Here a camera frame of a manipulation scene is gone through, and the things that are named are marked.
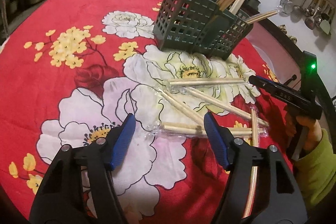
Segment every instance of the tablecloth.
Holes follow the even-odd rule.
[[[210,223],[228,173],[207,139],[150,134],[158,121],[193,123],[158,90],[170,78],[276,77],[247,39],[226,61],[159,51],[152,30],[161,1],[48,0],[1,48],[0,183],[26,218],[61,145],[89,145],[133,113],[136,132],[112,173],[124,211],[141,224]],[[270,124],[260,146],[284,150],[282,102],[249,84],[202,91],[246,111],[255,106]],[[214,112],[220,125],[250,127],[223,109],[176,96],[201,115]],[[85,171],[82,176],[88,213],[95,215]]]

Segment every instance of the screw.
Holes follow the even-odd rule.
[[[65,144],[65,145],[62,145],[61,149],[62,151],[68,151],[69,149],[71,148],[71,146],[69,144]]]
[[[97,140],[96,140],[96,143],[97,144],[104,144],[106,142],[106,139],[105,138],[98,138]]]
[[[269,146],[269,149],[270,149],[272,152],[277,152],[277,151],[278,151],[278,148],[277,148],[275,145],[270,145],[270,146]]]
[[[234,142],[235,142],[235,144],[237,144],[237,145],[241,145],[241,144],[243,144],[243,140],[241,139],[241,138],[235,138],[234,139]]]

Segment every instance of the person's arm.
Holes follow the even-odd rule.
[[[286,133],[294,136],[295,123],[287,114]],[[333,154],[328,133],[322,130],[318,121],[308,117],[296,117],[298,123],[309,127],[307,141],[303,147],[307,155],[297,162],[295,179],[301,190],[307,209],[318,204],[333,188],[336,182],[336,155]]]

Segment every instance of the green sleeve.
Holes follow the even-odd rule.
[[[336,182],[336,155],[327,131],[322,129],[319,145],[294,165],[297,168],[295,178],[309,210],[330,192]]]

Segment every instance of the utensil holder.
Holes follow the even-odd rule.
[[[242,10],[220,11],[217,0],[163,0],[154,25],[158,46],[227,59],[251,31]]]

